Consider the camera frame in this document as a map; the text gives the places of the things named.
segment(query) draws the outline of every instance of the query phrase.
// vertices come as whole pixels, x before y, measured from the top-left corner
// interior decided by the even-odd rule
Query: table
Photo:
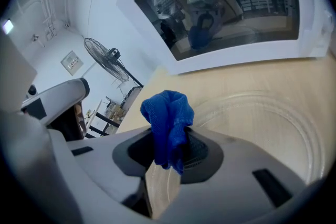
[[[246,63],[200,70],[171,76],[163,67],[158,67],[150,82],[142,89],[129,109],[117,134],[148,125],[140,113],[143,100],[163,90],[175,90],[188,97],[189,104],[195,108],[203,102],[214,98],[244,91],[269,91],[280,95],[299,109],[310,115],[323,138],[325,169],[327,173],[332,166],[336,153],[336,59],[329,53],[323,59],[291,59]],[[158,168],[153,165],[146,181],[149,190],[153,218],[157,218],[162,210],[171,202],[178,192],[172,187],[178,176],[174,171],[162,170],[162,174],[153,177]],[[167,184],[168,194],[158,191],[158,182]]]
[[[106,130],[106,129],[104,129],[103,131],[101,131],[101,130],[99,130],[99,129],[93,127],[93,126],[91,126],[91,125],[92,125],[92,122],[93,122],[93,119],[94,119],[95,116],[96,116],[96,117],[100,118],[101,120],[107,122],[107,124],[111,124],[111,125],[113,125],[113,126],[115,126],[115,127],[117,127],[117,128],[119,127],[119,124],[118,124],[118,123],[113,122],[112,120],[108,119],[107,117],[105,117],[104,115],[102,115],[102,114],[100,114],[100,113],[98,112],[98,110],[99,110],[99,108],[100,108],[100,105],[101,105],[101,102],[102,102],[102,100],[99,101],[99,103],[98,103],[96,109],[93,111],[92,115],[90,115],[90,118],[88,118],[88,119],[86,120],[85,126],[86,126],[87,131],[88,131],[88,130],[91,130],[91,131],[94,131],[94,132],[96,132],[96,133],[98,133],[98,134],[100,134],[100,135],[108,135],[107,133],[105,133],[105,130]],[[95,138],[95,136],[93,136],[93,135],[87,133],[86,136],[85,136],[85,138]]]

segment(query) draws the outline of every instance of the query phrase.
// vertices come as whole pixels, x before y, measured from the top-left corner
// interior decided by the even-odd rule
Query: blue cloth
[[[193,49],[199,50],[210,43],[212,36],[209,34],[209,30],[193,26],[190,28],[188,40]]]
[[[194,111],[187,96],[175,91],[163,91],[144,100],[141,114],[152,125],[154,160],[164,169],[171,166],[183,173],[181,145],[187,143],[184,127],[193,125]]]

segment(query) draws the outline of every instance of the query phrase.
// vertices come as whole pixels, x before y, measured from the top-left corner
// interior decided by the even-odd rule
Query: white wall
[[[74,51],[82,60],[83,66],[72,76],[61,64],[62,59],[70,52]],[[38,92],[47,90],[57,84],[70,79],[84,77],[90,86],[90,94],[82,102],[83,112],[89,109],[93,111],[99,101],[105,96],[117,103],[121,103],[123,95],[117,88],[120,82],[95,63],[94,59],[87,53],[83,38],[67,30],[61,30],[58,35],[47,43],[45,48],[38,44],[31,44],[23,52],[24,57],[37,71],[37,76],[33,82]],[[123,82],[120,86],[124,93],[127,93],[134,82]]]
[[[11,0],[1,23],[7,19],[11,19],[14,26],[8,36],[19,51],[31,42],[33,34],[39,35],[41,42],[46,42],[43,26],[45,16],[40,0]]]
[[[116,6],[117,0],[69,0],[70,22],[84,36],[117,48],[126,68],[146,84],[158,63],[143,49],[145,40]]]

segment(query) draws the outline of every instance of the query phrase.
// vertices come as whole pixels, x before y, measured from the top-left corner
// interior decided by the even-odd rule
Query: ceiling light
[[[13,29],[13,24],[10,20],[8,20],[7,22],[5,22],[5,24],[2,26],[3,31],[5,32],[5,34],[7,35],[12,29]]]

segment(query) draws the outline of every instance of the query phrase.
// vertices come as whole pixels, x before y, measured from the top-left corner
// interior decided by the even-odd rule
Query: fan stand
[[[117,61],[117,65],[125,71],[140,87],[143,88],[143,85],[137,80],[131,73],[128,72],[128,70],[120,63],[120,61]]]

